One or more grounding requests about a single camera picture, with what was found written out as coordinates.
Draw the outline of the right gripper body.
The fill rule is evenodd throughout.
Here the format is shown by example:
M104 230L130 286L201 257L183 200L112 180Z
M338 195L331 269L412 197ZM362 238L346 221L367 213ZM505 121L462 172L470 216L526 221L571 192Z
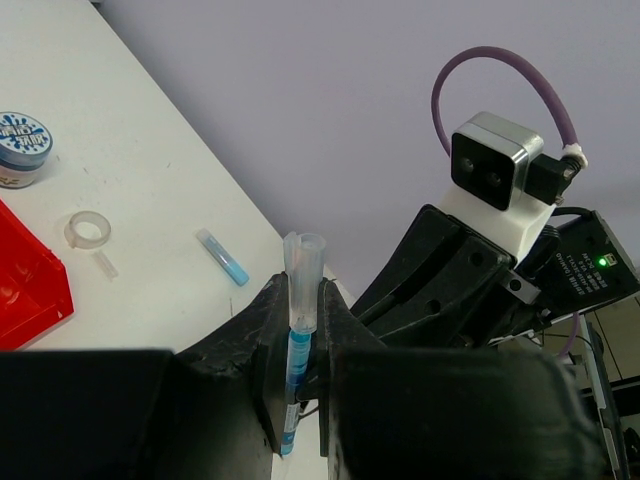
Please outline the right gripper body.
M351 313L388 346L478 348L541 327L535 278L560 246L544 226L522 264L433 205L421 208Z

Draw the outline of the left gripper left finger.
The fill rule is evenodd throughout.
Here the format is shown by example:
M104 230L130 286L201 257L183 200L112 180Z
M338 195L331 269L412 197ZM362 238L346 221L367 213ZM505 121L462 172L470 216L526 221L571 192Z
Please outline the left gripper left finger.
M5 479L267 479L257 358L286 323L287 281L186 350L1 357Z

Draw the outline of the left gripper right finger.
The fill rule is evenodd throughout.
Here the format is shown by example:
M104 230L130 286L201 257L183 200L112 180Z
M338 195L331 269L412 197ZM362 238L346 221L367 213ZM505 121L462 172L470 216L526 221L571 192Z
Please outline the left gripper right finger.
M318 293L321 453L332 479L597 479L599 433L543 352L387 347Z

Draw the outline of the blue pen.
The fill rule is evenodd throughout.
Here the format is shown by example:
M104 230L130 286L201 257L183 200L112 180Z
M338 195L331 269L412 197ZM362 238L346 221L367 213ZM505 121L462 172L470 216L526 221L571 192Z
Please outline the blue pen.
M308 368L312 335L310 331L291 329L288 335L287 362L285 370L285 420L281 440L280 455L291 454L294 448L296 430L299 423L301 403L296 394L306 376Z

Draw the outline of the clear pen cap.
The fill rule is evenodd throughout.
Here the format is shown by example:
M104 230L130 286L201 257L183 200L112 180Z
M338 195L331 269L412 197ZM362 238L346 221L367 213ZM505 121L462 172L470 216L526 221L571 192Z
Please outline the clear pen cap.
M115 268L113 263L109 260L109 258L106 256L104 252L102 251L94 252L92 254L92 257L109 281L112 281L118 277L119 275L118 270Z
M317 329L317 298L324 276L326 241L317 234L290 232L283 240L288 277L289 325L301 334Z

